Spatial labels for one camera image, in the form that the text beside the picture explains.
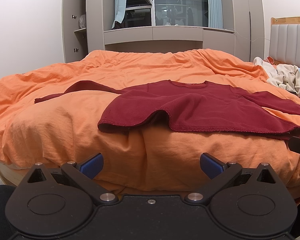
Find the dark red knit sweater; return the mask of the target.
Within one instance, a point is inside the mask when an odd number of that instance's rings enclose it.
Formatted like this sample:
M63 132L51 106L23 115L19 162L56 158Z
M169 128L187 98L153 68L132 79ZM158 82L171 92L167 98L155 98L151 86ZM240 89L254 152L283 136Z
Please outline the dark red knit sweater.
M94 81L71 85L82 90L110 92L116 98L103 111L98 129L126 132L160 120L175 132L229 132L273 139L300 138L300 125L269 113L269 109L300 115L300 105L269 92L249 93L239 87L209 81L198 84L162 80L114 89Z

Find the orange duvet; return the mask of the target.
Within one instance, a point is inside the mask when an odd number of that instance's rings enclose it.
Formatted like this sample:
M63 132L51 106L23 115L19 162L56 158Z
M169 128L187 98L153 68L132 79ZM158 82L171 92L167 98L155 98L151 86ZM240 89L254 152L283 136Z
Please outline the orange duvet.
M300 105L300 98L266 82L260 66L219 50L178 53L90 52L85 59L58 63L0 79L0 163L25 174L37 162L58 167L101 153L96 182L118 194L193 191L208 181L202 153L222 162L255 168L269 163L294 198L300 197L300 154L282 140L234 133L179 133L154 123L127 133L103 133L97 124L115 94L79 91L72 84L91 80L123 89L161 80L213 83L250 93L268 91Z

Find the beige crumpled garment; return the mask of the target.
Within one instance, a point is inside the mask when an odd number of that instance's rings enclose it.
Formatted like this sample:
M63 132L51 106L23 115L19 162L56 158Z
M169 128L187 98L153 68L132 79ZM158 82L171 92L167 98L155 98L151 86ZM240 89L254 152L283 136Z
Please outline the beige crumpled garment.
M266 70L267 83L282 88L300 98L300 70L296 65L278 64Z

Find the white crumpled garment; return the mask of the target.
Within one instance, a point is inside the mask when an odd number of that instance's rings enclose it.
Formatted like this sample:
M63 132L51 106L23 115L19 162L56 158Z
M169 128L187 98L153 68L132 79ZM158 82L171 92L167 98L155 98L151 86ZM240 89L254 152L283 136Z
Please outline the white crumpled garment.
M269 78L277 77L276 68L269 62L262 60L260 57L255 57L253 60L253 64L255 66L261 66Z

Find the grey padded headboard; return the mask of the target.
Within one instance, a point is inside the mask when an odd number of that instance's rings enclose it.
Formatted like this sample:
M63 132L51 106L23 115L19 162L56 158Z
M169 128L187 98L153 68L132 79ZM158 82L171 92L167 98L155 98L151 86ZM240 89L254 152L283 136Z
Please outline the grey padded headboard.
M269 56L300 68L300 16L271 19Z

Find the grey wardrobe unit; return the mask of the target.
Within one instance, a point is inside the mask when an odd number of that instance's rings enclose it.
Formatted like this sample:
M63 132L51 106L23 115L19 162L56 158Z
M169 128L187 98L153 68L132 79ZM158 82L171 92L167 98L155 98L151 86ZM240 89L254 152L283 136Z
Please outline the grey wardrobe unit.
M93 50L178 52L196 48L221 50L243 61L264 55L262 0L221 0L223 27L191 26L187 22L158 25L159 0L141 6L147 26L112 29L114 0L62 0L64 61L79 61Z

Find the light blue right curtain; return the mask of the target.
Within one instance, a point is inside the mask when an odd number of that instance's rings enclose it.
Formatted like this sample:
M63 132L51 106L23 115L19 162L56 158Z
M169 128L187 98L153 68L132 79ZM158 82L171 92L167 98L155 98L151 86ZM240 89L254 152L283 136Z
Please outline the light blue right curtain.
M208 27L223 29L222 0L208 0Z

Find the light blue curtain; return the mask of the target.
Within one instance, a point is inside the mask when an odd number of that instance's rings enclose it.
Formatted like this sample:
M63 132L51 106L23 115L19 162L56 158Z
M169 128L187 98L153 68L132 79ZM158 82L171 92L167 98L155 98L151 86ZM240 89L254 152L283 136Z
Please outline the light blue curtain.
M208 0L208 27L223 29L222 0Z
M127 0L114 0L114 21L112 29L115 28L115 24L121 24L126 12L126 2Z

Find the dark window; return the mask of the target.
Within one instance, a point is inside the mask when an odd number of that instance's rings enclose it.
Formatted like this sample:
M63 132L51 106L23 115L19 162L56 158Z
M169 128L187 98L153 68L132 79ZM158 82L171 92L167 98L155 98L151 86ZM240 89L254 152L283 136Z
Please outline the dark window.
M208 27L208 0L127 0L114 29L146 26Z

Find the light blue left curtain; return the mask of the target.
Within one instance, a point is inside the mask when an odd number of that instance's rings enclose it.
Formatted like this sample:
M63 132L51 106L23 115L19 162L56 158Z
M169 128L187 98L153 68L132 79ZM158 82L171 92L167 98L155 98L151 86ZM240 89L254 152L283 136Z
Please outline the light blue left curtain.
M114 21L112 29L115 28L115 24L121 24L126 12L126 2L127 0L114 0Z

